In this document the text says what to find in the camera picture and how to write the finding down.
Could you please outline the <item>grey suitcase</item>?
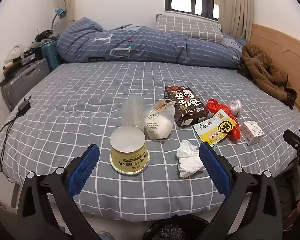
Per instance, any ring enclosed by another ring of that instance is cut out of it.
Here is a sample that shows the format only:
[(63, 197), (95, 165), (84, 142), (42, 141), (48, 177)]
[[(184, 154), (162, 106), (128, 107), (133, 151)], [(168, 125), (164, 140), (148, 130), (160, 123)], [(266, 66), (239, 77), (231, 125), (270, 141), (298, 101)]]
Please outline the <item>grey suitcase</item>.
[(25, 66), (12, 78), (4, 79), (0, 91), (8, 110), (13, 111), (19, 101), (49, 74), (47, 59), (41, 59)]

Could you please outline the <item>red plastic bag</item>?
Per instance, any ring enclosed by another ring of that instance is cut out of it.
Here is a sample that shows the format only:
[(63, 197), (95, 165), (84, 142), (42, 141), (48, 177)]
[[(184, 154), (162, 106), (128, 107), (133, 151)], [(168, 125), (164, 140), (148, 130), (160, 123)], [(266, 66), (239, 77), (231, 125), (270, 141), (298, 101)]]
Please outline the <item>red plastic bag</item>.
[(241, 138), (241, 132), (239, 129), (239, 123), (236, 117), (232, 114), (230, 108), (227, 105), (220, 104), (215, 99), (209, 99), (206, 103), (206, 108), (209, 112), (217, 114), (218, 117), (224, 116), (224, 120), (230, 122), (231, 128), (226, 130), (234, 140), (239, 140)]

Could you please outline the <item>blue desk lamp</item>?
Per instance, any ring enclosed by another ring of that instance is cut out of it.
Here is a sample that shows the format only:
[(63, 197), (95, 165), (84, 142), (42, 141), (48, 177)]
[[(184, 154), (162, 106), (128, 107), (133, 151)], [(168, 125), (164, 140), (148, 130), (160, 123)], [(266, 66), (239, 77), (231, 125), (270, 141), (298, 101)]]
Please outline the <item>blue desk lamp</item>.
[(66, 14), (67, 14), (65, 9), (62, 9), (62, 8), (59, 8), (59, 7), (57, 7), (55, 9), (55, 12), (56, 12), (56, 14), (55, 14), (55, 16), (54, 16), (54, 18), (51, 22), (51, 31), (52, 32), (54, 32), (54, 23), (55, 23), (56, 18), (63, 19), (63, 18), (66, 17)]

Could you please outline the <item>white cosmetic cotton pouch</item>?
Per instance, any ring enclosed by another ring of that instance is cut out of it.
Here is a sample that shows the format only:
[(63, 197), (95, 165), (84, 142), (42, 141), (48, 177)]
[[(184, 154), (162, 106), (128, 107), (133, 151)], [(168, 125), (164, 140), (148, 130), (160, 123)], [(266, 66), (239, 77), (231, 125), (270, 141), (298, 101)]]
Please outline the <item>white cosmetic cotton pouch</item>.
[(145, 133), (150, 140), (166, 139), (174, 126), (175, 102), (171, 99), (159, 101), (143, 112)]

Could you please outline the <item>small white cardboard box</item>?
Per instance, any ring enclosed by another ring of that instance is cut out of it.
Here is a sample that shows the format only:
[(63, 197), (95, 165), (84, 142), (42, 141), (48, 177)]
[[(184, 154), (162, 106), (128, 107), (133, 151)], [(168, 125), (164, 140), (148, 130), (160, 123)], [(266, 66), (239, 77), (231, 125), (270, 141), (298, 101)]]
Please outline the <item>small white cardboard box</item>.
[(249, 146), (259, 143), (264, 136), (264, 132), (255, 121), (244, 121), (240, 130), (241, 136)]

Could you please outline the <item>brown fleece jacket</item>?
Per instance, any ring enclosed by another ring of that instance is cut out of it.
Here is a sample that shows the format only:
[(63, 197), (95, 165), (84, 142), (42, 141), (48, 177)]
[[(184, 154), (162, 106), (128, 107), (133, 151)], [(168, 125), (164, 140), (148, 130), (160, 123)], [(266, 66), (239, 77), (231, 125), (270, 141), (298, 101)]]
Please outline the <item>brown fleece jacket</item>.
[(292, 88), (288, 74), (275, 66), (271, 57), (259, 46), (251, 43), (243, 46), (238, 72), (253, 81), (259, 89), (293, 109), (298, 94)]

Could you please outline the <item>white tissue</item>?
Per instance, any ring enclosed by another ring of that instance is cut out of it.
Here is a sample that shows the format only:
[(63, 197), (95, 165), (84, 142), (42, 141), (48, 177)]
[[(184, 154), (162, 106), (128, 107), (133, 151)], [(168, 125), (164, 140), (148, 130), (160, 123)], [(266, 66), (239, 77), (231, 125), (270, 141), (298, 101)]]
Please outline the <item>white tissue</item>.
[(177, 149), (178, 171), (181, 179), (188, 178), (198, 171), (204, 171), (205, 167), (200, 159), (197, 146), (192, 145), (188, 140), (182, 140)]

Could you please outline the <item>clear bubble wrap piece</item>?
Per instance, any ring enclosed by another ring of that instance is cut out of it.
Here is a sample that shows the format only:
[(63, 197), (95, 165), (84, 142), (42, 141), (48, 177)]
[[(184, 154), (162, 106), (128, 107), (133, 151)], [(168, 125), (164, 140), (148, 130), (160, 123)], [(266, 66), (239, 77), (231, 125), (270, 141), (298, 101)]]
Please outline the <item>clear bubble wrap piece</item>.
[(123, 103), (122, 127), (136, 127), (142, 132), (145, 131), (143, 116), (143, 101), (140, 95), (133, 94)]

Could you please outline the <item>grey checked pillow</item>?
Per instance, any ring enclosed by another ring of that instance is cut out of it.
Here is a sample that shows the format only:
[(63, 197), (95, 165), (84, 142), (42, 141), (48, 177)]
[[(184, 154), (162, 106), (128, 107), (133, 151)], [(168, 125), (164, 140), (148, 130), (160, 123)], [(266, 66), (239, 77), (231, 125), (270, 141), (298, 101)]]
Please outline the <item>grey checked pillow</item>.
[(224, 41), (221, 28), (215, 22), (164, 14), (157, 14), (156, 22), (158, 31), (164, 31), (171, 34), (183, 34), (188, 37), (217, 44), (222, 44)]

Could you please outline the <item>brown chocolate snack box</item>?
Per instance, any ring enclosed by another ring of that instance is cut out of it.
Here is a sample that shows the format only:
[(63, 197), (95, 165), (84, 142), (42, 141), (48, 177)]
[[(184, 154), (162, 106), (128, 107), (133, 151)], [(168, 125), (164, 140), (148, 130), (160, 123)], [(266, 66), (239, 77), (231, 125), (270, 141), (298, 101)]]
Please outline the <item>brown chocolate snack box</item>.
[(166, 86), (164, 98), (175, 102), (176, 124), (190, 126), (207, 119), (209, 110), (189, 86)]

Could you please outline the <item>yellow paper noodle cup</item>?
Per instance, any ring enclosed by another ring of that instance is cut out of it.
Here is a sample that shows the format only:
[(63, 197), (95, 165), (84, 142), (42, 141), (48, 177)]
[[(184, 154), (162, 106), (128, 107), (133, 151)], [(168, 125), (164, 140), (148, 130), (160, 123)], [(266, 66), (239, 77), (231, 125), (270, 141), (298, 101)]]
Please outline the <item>yellow paper noodle cup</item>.
[(114, 170), (134, 176), (149, 165), (150, 155), (143, 131), (136, 127), (121, 127), (110, 136), (110, 163)]

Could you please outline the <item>yellow snack wrapper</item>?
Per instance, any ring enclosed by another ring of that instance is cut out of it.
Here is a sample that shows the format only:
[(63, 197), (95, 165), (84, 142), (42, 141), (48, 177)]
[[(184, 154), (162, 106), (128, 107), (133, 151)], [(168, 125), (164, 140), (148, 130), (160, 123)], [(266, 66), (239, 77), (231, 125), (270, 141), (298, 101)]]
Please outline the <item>yellow snack wrapper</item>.
[(218, 117), (217, 114), (214, 114), (211, 118), (195, 124), (193, 127), (200, 139), (213, 147), (229, 134), (226, 133), (226, 130), (231, 128), (231, 124), (224, 120), (223, 115)]

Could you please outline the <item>beige curtain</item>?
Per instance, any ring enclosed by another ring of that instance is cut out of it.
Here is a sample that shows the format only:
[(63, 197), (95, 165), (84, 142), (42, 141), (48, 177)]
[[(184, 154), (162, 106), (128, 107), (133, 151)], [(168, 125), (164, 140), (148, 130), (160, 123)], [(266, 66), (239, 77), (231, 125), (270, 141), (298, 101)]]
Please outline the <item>beige curtain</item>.
[(254, 21), (254, 0), (221, 0), (218, 23), (222, 32), (250, 40)]

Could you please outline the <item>clutter on suitcases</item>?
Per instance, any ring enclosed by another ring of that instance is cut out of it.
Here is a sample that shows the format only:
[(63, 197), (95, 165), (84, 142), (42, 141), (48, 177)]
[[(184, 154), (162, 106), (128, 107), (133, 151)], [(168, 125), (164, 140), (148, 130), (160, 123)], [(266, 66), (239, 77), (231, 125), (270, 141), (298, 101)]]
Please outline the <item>clutter on suitcases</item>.
[(55, 42), (59, 38), (59, 33), (53, 33), (51, 30), (43, 31), (39, 33), (35, 41), (28, 47), (22, 44), (15, 45), (7, 54), (4, 60), (4, 66), (2, 68), (5, 78), (12, 76), (21, 67), (28, 63), (41, 60), (43, 58), (42, 48), (48, 43)]

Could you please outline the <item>small pink-white wrapper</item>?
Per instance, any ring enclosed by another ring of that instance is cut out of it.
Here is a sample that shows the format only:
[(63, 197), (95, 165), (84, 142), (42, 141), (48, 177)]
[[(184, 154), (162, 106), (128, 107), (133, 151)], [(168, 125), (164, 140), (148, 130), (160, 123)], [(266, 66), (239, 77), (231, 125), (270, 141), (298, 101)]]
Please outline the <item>small pink-white wrapper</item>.
[(240, 100), (231, 100), (228, 104), (228, 107), (234, 116), (238, 116), (242, 111), (242, 103)]

